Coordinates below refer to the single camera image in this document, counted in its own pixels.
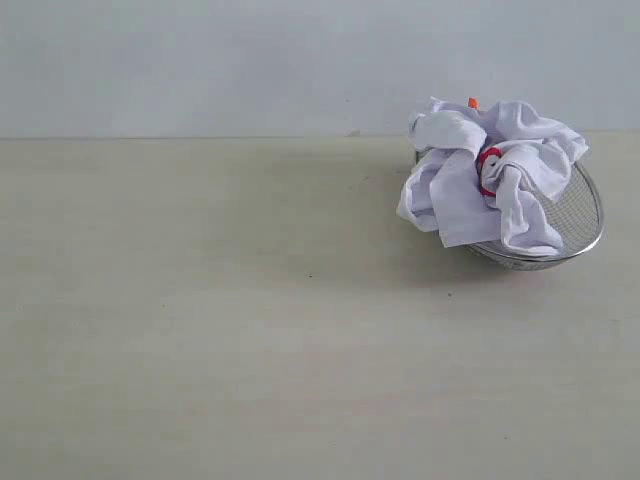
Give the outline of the white t-shirt red lettering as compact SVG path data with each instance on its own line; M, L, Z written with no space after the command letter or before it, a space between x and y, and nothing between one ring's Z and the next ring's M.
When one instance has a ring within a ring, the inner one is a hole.
M523 101L486 111L436 98L409 121L419 159L405 181L398 215L446 247L497 242L509 253L555 256L564 242L543 204L557 202L585 139Z

